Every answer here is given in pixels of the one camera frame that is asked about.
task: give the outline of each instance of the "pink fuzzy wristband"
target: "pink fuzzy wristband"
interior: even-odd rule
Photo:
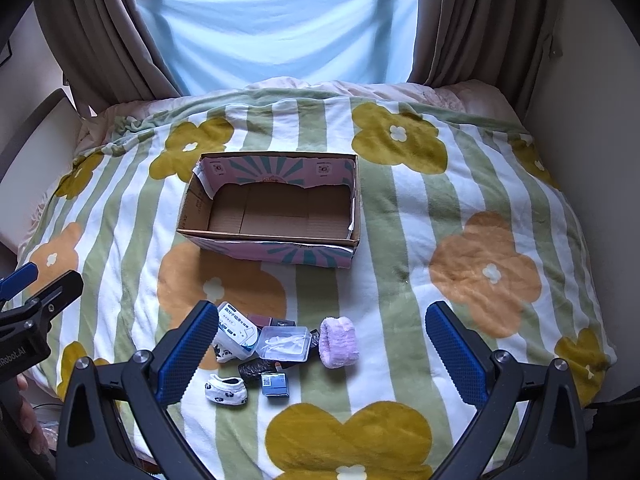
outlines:
[[[356,329],[348,317],[327,317],[320,325],[320,359],[327,368],[340,368],[358,360]]]

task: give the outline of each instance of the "curtain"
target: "curtain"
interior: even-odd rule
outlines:
[[[184,93],[275,76],[405,82],[418,0],[136,0]]]
[[[135,0],[36,0],[35,8],[74,97],[95,112],[180,97]]]
[[[496,86],[519,117],[548,57],[560,0],[418,0],[409,81]]]

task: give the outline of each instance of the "bed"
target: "bed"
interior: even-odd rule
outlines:
[[[277,78],[70,122],[76,145],[33,185],[31,196],[44,196],[34,221],[23,212],[2,232],[20,264],[40,269],[13,306],[67,269],[85,280],[53,325],[52,356],[30,370],[44,390],[63,398],[80,356],[113,363],[152,348],[203,298],[309,328],[340,315],[356,326],[358,364],[292,368],[286,403],[256,388],[237,409],[209,403],[209,373],[236,376],[238,362],[204,357],[169,411],[216,478],[428,478],[474,414],[424,333],[436,300],[493,349],[523,362],[567,359],[583,405],[615,361],[577,219],[493,87]],[[401,145],[387,149],[390,132]],[[359,155],[362,241],[351,269],[233,260],[175,233],[199,153],[264,149]],[[60,181],[58,170],[67,173]],[[148,452],[126,406],[121,414]],[[490,467],[504,460],[522,414],[519,406]]]

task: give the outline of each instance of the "blue gripper pad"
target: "blue gripper pad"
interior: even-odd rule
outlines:
[[[462,400],[482,408],[494,378],[489,347],[443,301],[430,304],[424,325]]]
[[[180,326],[158,342],[150,370],[158,404],[167,407],[180,401],[217,332],[218,308],[199,301]]]
[[[38,267],[33,262],[15,269],[3,280],[0,280],[0,301],[9,301],[38,279]]]

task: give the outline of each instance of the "cable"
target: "cable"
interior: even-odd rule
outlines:
[[[585,409],[597,410],[598,408],[606,408],[607,406],[621,406],[622,404],[633,404],[634,402],[640,402],[640,397],[633,397],[632,399],[610,400],[609,402],[594,402],[586,406]]]
[[[62,408],[64,404],[59,404],[58,402],[45,402],[44,404],[38,404],[37,406],[34,406],[33,409],[37,410],[38,408],[41,408],[43,406],[60,406],[60,408]]]

